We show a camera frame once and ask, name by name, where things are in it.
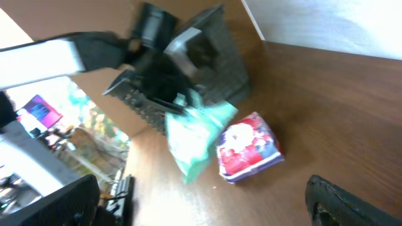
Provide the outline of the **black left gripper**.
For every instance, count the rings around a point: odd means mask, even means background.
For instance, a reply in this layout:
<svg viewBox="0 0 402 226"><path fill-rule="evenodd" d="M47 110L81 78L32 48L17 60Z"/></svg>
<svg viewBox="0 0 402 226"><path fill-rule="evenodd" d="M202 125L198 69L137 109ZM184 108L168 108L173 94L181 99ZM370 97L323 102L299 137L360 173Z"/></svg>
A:
<svg viewBox="0 0 402 226"><path fill-rule="evenodd" d="M188 104L192 103L192 83L167 54L159 50L129 52L125 62L132 66L125 79L130 92L169 104L182 94Z"/></svg>

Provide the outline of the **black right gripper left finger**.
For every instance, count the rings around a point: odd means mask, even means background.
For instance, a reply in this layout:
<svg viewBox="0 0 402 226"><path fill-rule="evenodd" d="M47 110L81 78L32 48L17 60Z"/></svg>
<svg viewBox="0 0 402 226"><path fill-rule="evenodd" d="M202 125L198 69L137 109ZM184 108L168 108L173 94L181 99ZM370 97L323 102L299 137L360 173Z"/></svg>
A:
<svg viewBox="0 0 402 226"><path fill-rule="evenodd" d="M94 175L86 175L1 219L1 226L92 225L100 189Z"/></svg>

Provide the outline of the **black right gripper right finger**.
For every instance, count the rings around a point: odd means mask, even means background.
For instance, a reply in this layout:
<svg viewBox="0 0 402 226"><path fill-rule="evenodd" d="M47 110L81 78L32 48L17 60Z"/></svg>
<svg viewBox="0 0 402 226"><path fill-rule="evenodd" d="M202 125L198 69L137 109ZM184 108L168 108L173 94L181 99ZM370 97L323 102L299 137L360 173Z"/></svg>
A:
<svg viewBox="0 0 402 226"><path fill-rule="evenodd" d="M319 175L311 175L305 203L312 225L401 226L401 220Z"/></svg>

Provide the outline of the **teal toilet tissue pack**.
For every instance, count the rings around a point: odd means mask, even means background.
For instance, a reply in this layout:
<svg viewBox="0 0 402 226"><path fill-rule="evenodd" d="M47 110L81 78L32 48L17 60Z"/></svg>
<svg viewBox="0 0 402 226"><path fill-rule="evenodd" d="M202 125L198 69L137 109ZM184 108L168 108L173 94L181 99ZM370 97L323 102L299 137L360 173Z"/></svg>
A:
<svg viewBox="0 0 402 226"><path fill-rule="evenodd" d="M174 103L183 107L180 114L166 113L168 148L182 172L184 183L193 183L215 157L218 137L237 114L237 109L223 100L204 104L201 95L190 91L191 104L180 94Z"/></svg>

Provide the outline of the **red purple tissue pack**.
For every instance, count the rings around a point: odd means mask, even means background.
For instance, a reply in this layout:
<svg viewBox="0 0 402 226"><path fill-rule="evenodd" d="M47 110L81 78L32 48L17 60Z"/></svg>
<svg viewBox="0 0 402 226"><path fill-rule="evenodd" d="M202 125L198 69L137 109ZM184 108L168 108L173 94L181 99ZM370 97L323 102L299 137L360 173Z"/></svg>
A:
<svg viewBox="0 0 402 226"><path fill-rule="evenodd" d="M219 174L230 184L285 160L275 134L257 112L229 126L220 136L216 152Z"/></svg>

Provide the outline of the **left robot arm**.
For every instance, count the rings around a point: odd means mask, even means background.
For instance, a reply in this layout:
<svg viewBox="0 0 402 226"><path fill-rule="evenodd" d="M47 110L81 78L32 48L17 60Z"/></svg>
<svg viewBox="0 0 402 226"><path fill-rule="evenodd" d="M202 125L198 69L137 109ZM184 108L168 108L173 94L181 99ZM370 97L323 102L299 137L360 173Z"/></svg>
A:
<svg viewBox="0 0 402 226"><path fill-rule="evenodd" d="M106 31L73 32L1 49L1 90L57 77L127 65L106 92L139 92L139 105L176 109L177 95L193 104L192 84L161 49L160 41L135 33L127 39Z"/></svg>

